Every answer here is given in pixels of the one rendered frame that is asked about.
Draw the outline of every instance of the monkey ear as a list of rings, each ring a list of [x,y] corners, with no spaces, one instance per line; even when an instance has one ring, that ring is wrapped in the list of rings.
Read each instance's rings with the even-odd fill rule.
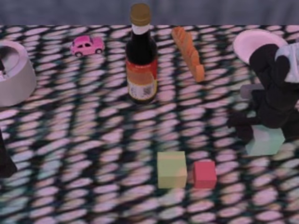
[[[279,56],[274,64],[272,78],[276,85],[282,86],[285,84],[285,78],[290,72],[290,60],[286,56]]]

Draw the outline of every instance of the toy car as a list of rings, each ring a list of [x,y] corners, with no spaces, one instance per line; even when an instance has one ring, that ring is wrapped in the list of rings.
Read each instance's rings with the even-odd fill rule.
[[[100,37],[89,35],[79,36],[71,44],[71,53],[76,57],[101,54],[105,49],[104,42]]]

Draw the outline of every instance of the gray wall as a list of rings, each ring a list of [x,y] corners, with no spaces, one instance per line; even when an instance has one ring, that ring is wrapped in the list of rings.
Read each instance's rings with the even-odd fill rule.
[[[152,8],[153,24],[296,24],[299,0],[0,0],[0,23],[129,24],[135,2]]]

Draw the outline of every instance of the bottle cap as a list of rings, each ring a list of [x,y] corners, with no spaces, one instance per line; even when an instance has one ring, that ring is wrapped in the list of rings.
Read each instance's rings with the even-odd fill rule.
[[[131,23],[135,26],[146,26],[151,22],[150,7],[144,3],[134,4],[131,7]]]

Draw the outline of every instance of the table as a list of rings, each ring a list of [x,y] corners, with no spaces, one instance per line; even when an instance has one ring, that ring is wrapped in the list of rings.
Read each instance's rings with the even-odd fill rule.
[[[231,48],[258,26],[186,26],[206,67],[194,83],[171,39],[156,26],[159,93],[150,105],[126,98],[124,47],[128,26],[2,26],[4,39],[29,52],[38,87],[24,103],[2,109],[0,126],[19,168],[0,181],[3,224],[299,223],[297,142],[275,156],[249,158],[225,127],[228,110],[247,109],[239,89],[256,82]],[[299,26],[263,26],[292,42]],[[99,34],[102,56],[77,59],[69,43]],[[157,189],[158,151],[212,159],[213,191]]]

